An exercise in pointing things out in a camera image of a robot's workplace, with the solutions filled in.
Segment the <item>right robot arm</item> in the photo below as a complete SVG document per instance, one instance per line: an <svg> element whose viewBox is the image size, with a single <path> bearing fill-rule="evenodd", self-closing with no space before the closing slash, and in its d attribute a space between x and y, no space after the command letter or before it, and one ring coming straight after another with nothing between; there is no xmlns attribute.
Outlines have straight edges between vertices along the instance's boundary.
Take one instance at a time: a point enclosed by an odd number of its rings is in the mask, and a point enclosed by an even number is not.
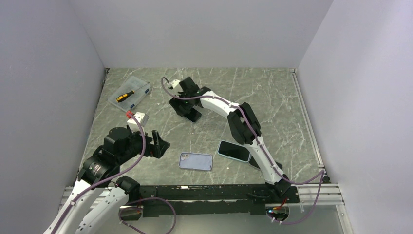
<svg viewBox="0 0 413 234"><path fill-rule="evenodd" d="M198 106L225 117L234 140L247 148L258 164L269 187L269 198L274 202L286 198L291 183L267 149L261 125L248 103L231 102L207 87L200 88L191 77L173 81L163 77L161 85L171 96L169 104L179 116L190 114Z"/></svg>

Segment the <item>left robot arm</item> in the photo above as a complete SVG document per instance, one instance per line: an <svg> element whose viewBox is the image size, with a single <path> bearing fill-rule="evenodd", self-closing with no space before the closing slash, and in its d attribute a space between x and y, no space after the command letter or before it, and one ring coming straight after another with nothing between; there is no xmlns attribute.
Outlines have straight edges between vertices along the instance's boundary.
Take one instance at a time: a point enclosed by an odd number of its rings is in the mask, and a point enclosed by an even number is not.
<svg viewBox="0 0 413 234"><path fill-rule="evenodd" d="M140 198L140 184L128 176L118 177L120 166L137 155L160 158L170 147L156 130L152 136L133 132L129 127L109 131L80 169L74 187L47 234L94 234L115 211ZM115 187L95 207L92 204L111 181Z"/></svg>

